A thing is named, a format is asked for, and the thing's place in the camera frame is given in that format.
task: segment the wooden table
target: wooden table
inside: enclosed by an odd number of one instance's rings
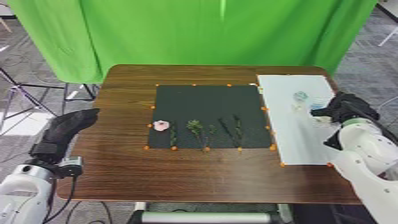
[[[280,168],[277,151],[143,150],[156,83],[247,85],[255,74],[321,74],[316,67],[117,65],[94,106],[96,125],[81,132],[72,155],[85,173],[74,199],[156,202],[357,204],[348,181],[326,166]],[[58,187],[67,198],[69,180]]]

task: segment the white sheet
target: white sheet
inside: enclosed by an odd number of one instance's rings
[[[325,165],[335,157],[335,149],[323,145],[337,126],[316,121],[311,107],[323,108],[334,97],[332,88],[321,75],[259,75],[263,99],[268,108],[271,130],[286,165]],[[303,92],[307,99],[295,100]]]

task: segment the black mat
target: black mat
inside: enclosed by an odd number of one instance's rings
[[[261,110],[261,95],[255,86],[159,86],[156,88],[156,109],[152,121],[165,120],[175,124],[177,148],[202,148],[186,129],[190,120],[199,120],[207,133],[215,125],[216,133],[209,141],[211,148],[234,148],[231,137],[222,129],[218,119],[234,131],[234,116],[241,121],[241,147],[268,148],[270,133]],[[149,147],[170,148],[170,129],[149,131]]]

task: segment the white flower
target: white flower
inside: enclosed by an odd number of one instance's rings
[[[170,127],[170,123],[167,121],[158,120],[158,121],[152,122],[152,129],[156,131],[167,130],[168,127]]]

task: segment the orange marker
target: orange marker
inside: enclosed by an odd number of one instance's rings
[[[277,144],[271,144],[270,145],[270,151],[275,151],[277,150]]]

